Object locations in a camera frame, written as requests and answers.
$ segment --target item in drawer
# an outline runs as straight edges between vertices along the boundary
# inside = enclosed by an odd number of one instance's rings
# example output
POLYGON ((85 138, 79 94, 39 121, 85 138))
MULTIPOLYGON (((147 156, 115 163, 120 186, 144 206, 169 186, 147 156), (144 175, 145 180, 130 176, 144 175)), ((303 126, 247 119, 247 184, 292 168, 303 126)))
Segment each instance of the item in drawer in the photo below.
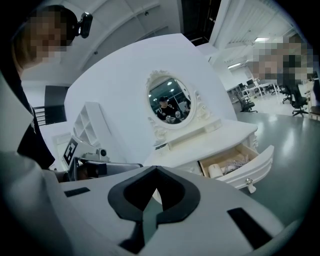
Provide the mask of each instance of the item in drawer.
POLYGON ((217 179, 217 178, 220 178, 224 175, 221 171, 221 168, 216 163, 210 165, 208 170, 209 170, 209 175, 210 175, 211 179, 217 179))
POLYGON ((243 160, 229 160, 225 167, 223 174, 226 175, 228 173, 231 173, 235 171, 236 169, 239 169, 240 167, 244 166, 245 164, 249 163, 249 156, 246 155, 243 160))

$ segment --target drawer knob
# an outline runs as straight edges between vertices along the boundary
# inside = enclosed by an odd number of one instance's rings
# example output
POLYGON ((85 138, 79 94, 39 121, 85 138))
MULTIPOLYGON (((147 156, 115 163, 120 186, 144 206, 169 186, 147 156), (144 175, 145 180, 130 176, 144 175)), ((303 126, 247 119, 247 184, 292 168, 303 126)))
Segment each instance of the drawer knob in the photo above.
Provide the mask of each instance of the drawer knob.
POLYGON ((245 181, 246 181, 246 184, 247 184, 247 185, 250 185, 253 180, 252 180, 251 178, 247 178, 245 181))

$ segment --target drawer front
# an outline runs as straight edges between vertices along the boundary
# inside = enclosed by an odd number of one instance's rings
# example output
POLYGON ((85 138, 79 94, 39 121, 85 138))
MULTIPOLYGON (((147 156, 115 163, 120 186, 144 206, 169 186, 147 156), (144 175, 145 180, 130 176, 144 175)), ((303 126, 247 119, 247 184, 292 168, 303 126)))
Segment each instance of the drawer front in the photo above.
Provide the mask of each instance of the drawer front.
POLYGON ((177 167, 177 169, 188 172, 188 173, 202 175, 202 171, 201 171, 197 161, 181 165, 181 166, 177 167))
POLYGON ((274 155, 274 146, 270 145, 265 151, 256 158, 248 162, 241 168, 218 178, 217 180, 226 182, 237 189, 247 186, 247 179, 256 183, 264 178, 271 169, 274 155))

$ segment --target open drawer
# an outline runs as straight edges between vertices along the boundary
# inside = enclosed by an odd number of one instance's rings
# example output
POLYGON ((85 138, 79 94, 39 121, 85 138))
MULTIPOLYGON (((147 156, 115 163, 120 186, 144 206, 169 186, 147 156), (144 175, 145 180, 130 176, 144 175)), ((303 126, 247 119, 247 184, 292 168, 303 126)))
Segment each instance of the open drawer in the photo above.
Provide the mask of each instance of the open drawer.
POLYGON ((210 177, 208 171, 210 165, 218 164, 220 168, 223 168, 229 160, 239 161, 248 155, 250 161, 247 164, 224 175, 223 177, 217 178, 217 180, 226 182, 237 189, 249 186, 249 191, 253 193, 256 190, 253 184, 263 179, 270 171, 273 154, 274 146, 272 145, 259 154, 251 148, 248 148, 243 144, 239 144, 229 150, 202 159, 199 163, 203 175, 205 177, 210 177))

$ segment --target fluorescent light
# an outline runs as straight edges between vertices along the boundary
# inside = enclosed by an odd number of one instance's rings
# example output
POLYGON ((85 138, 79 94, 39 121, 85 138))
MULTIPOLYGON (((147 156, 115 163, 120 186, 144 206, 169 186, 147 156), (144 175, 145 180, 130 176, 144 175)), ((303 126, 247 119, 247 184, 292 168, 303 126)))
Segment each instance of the fluorescent light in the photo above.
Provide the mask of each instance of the fluorescent light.
POLYGON ((265 38, 265 37, 258 37, 256 40, 254 40, 255 42, 265 42, 268 41, 269 38, 265 38))
POLYGON ((241 63, 237 63, 237 64, 234 64, 234 65, 228 66, 228 69, 231 69, 231 68, 239 66, 239 65, 241 65, 241 63))

